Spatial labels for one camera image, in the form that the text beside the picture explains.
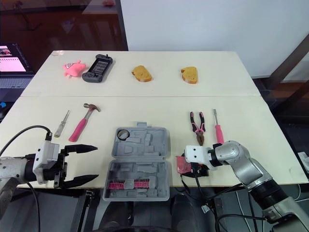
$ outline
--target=plastic tool case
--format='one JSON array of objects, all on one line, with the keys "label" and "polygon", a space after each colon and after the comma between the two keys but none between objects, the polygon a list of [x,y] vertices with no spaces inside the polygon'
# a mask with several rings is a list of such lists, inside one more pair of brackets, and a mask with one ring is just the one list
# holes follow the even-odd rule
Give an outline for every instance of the plastic tool case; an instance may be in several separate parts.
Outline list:
[{"label": "plastic tool case", "polygon": [[[119,131],[128,131],[125,139]],[[167,130],[147,127],[118,128],[105,182],[103,199],[111,202],[156,202],[169,199]]]}]

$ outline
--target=screwdriver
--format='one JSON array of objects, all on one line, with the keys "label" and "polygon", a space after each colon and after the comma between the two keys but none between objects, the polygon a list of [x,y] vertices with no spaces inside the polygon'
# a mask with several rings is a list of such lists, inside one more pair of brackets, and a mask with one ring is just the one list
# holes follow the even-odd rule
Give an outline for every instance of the screwdriver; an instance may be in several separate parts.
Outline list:
[{"label": "screwdriver", "polygon": [[216,118],[216,125],[214,127],[216,128],[217,143],[223,144],[224,143],[223,133],[222,133],[222,130],[221,130],[221,126],[218,124],[216,109],[213,110],[213,114]]},{"label": "screwdriver", "polygon": [[57,131],[56,131],[56,133],[54,134],[54,136],[55,136],[56,138],[60,137],[60,135],[61,135],[61,133],[62,133],[62,130],[63,130],[63,128],[64,128],[64,125],[65,125],[66,122],[67,122],[69,113],[70,113],[70,110],[68,110],[66,116],[64,117],[63,121],[61,121],[61,123],[60,123],[60,125],[59,125],[59,127],[58,127],[58,129],[57,129]]}]

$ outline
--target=screwdriver handle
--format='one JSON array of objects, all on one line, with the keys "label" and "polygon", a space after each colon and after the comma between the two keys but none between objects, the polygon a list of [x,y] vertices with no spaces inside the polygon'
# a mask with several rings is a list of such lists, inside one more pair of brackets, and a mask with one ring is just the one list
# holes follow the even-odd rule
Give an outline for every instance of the screwdriver handle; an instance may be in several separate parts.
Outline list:
[{"label": "screwdriver handle", "polygon": [[214,127],[216,128],[217,143],[224,144],[224,139],[223,139],[223,133],[222,133],[222,130],[221,130],[221,126],[220,125],[215,125]]},{"label": "screwdriver handle", "polygon": [[61,135],[61,133],[62,133],[62,131],[63,131],[63,128],[64,128],[64,125],[65,125],[65,124],[66,124],[66,123],[65,123],[64,121],[62,121],[62,122],[60,123],[60,125],[59,125],[57,131],[56,131],[55,134],[54,134],[54,137],[55,137],[55,138],[60,137],[60,135]]}]

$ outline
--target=toast-shaped sponge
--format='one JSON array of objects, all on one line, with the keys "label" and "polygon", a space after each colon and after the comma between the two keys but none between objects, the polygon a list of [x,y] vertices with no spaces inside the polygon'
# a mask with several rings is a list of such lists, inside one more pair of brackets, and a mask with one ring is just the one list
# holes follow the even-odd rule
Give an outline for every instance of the toast-shaped sponge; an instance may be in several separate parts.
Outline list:
[{"label": "toast-shaped sponge", "polygon": [[147,69],[142,66],[139,65],[137,67],[135,67],[132,71],[132,74],[136,77],[136,79],[140,82],[148,82],[151,81],[151,75],[150,73],[147,71]]},{"label": "toast-shaped sponge", "polygon": [[196,67],[186,67],[182,69],[183,80],[190,84],[197,83],[197,69]]}]

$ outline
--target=cable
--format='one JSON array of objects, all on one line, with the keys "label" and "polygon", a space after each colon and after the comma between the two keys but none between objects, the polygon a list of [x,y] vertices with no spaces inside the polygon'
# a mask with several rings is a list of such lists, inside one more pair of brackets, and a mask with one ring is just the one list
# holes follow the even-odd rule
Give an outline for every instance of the cable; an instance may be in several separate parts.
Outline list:
[{"label": "cable", "polygon": [[[214,219],[217,220],[217,215],[214,213],[214,211],[210,207],[209,207],[209,209],[212,212]],[[227,229],[221,224],[221,222],[219,222],[219,224],[222,227],[222,229],[224,229],[226,232],[228,232]]]},{"label": "cable", "polygon": [[[178,191],[179,193],[182,193],[182,194],[183,194],[183,192],[185,192],[186,195],[187,195],[188,197],[190,197],[190,198],[192,198],[193,200],[196,200],[196,201],[198,201],[198,202],[200,202],[200,203],[202,203],[202,204],[205,204],[204,201],[202,201],[202,200],[200,200],[200,199],[197,199],[197,198],[191,196],[191,194],[188,193],[188,192],[186,191],[186,188],[184,188],[184,190],[179,190],[179,189],[176,188],[176,187],[174,187],[174,188],[175,188],[176,191]],[[210,211],[212,212],[214,218],[216,219],[216,218],[217,218],[217,215],[214,213],[213,209],[211,209],[210,207],[209,207],[209,209],[210,209]],[[219,222],[219,224],[220,224],[220,226],[221,226],[226,232],[228,232],[227,229],[226,229],[220,222]]]},{"label": "cable", "polygon": [[301,189],[300,189],[300,185],[298,184],[298,196],[294,199],[294,201],[297,201],[300,197],[301,194]]},{"label": "cable", "polygon": [[25,131],[28,131],[28,130],[33,129],[33,128],[42,128],[42,129],[46,130],[47,134],[46,134],[45,140],[48,140],[48,141],[52,140],[51,132],[50,132],[50,130],[47,127],[41,126],[41,125],[35,125],[35,126],[27,127],[25,129],[23,129],[22,131],[20,131],[19,133],[17,133],[10,141],[8,141],[8,143],[0,151],[0,156],[3,154],[5,149],[11,144],[11,142],[13,142],[19,135],[21,135]]},{"label": "cable", "polygon": [[[251,214],[252,216],[254,217],[254,209],[253,209],[253,206],[252,206],[252,201],[251,201],[251,195],[250,193],[248,192],[248,199],[249,199],[249,205],[250,205],[250,210],[251,210]],[[257,224],[256,224],[256,220],[253,219],[253,224],[254,224],[254,230],[255,232],[259,232],[258,228],[257,228]]]},{"label": "cable", "polygon": [[225,218],[225,217],[236,217],[236,218],[250,218],[250,219],[256,219],[256,220],[265,220],[265,218],[263,217],[252,217],[252,216],[247,216],[247,215],[240,215],[240,214],[223,214],[221,216],[219,216],[216,220],[215,223],[215,228],[216,228],[216,232],[219,232],[220,228],[219,228],[219,222],[221,219]]},{"label": "cable", "polygon": [[38,213],[38,232],[41,231],[41,219],[40,219],[40,207],[39,207],[39,199],[38,199],[38,196],[34,190],[34,188],[32,187],[32,185],[27,182],[27,185],[29,186],[29,188],[31,189],[32,193],[33,193],[33,196],[35,198],[35,204],[37,205],[37,213]]},{"label": "cable", "polygon": [[215,197],[221,195],[222,193],[232,191],[232,190],[236,189],[237,187],[242,186],[242,183],[239,183],[239,184],[237,184],[237,185],[234,185],[234,186],[232,186],[232,187],[229,187],[229,188],[227,188],[227,189],[225,189],[225,190],[223,190],[223,191],[221,191],[221,192],[218,192],[217,194],[214,194],[214,195],[212,195],[212,196],[209,197],[209,196],[206,196],[206,195],[203,193],[202,188],[201,188],[201,185],[199,184],[197,175],[195,175],[195,180],[196,180],[196,182],[197,182],[197,187],[198,187],[199,192],[202,194],[202,196],[203,196],[206,200],[211,200],[211,199],[213,199],[213,198],[215,198]]},{"label": "cable", "polygon": [[179,190],[177,187],[174,187],[177,192],[185,192],[185,188],[183,190]]},{"label": "cable", "polygon": [[[239,205],[241,214],[244,215],[243,210],[242,210],[242,207],[241,207],[241,205],[240,205],[240,201],[239,201],[239,197],[238,197],[237,191],[236,191],[235,193],[236,193],[236,197],[237,197],[237,201],[238,201],[238,205]],[[249,226],[249,223],[248,223],[248,221],[247,221],[247,219],[246,219],[245,217],[244,217],[244,220],[245,220],[245,222],[246,222],[246,224],[247,224],[247,227],[248,227],[249,231],[252,232],[252,231],[251,231],[251,228],[250,228],[250,226]]]},{"label": "cable", "polygon": [[301,200],[298,200],[298,201],[296,201],[296,202],[304,202],[304,201],[307,201],[307,200],[309,200],[309,198],[301,199]]}]

